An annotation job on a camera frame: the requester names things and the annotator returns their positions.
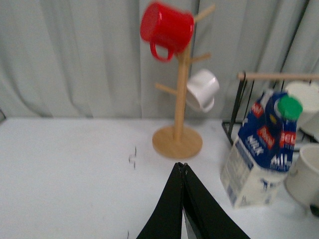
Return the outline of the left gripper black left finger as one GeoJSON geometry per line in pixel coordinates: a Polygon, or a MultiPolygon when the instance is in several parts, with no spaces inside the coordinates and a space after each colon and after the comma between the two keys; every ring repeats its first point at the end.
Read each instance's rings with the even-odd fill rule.
{"type": "Polygon", "coordinates": [[[179,162],[175,163],[152,215],[137,238],[181,238],[183,196],[183,164],[179,162]]]}

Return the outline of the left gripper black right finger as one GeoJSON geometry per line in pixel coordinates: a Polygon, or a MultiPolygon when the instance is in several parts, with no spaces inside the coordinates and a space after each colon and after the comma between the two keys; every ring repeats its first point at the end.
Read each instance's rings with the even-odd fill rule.
{"type": "Polygon", "coordinates": [[[182,165],[183,209],[189,239],[248,239],[188,164],[182,165]]]}

